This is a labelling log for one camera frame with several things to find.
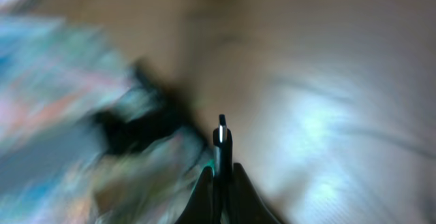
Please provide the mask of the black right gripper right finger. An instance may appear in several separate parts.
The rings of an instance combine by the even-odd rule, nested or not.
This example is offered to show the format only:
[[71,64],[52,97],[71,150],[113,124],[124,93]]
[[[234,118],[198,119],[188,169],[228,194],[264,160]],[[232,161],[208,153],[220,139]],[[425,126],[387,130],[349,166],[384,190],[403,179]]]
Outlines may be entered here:
[[232,215],[239,224],[280,224],[266,207],[240,163],[233,166],[230,183]]

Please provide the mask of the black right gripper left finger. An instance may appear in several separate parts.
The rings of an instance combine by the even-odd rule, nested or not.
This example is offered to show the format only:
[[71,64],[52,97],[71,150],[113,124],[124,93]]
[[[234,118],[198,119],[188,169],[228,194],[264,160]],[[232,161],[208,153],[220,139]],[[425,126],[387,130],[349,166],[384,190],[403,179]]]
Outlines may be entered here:
[[198,178],[189,201],[175,224],[211,224],[213,170],[206,166]]

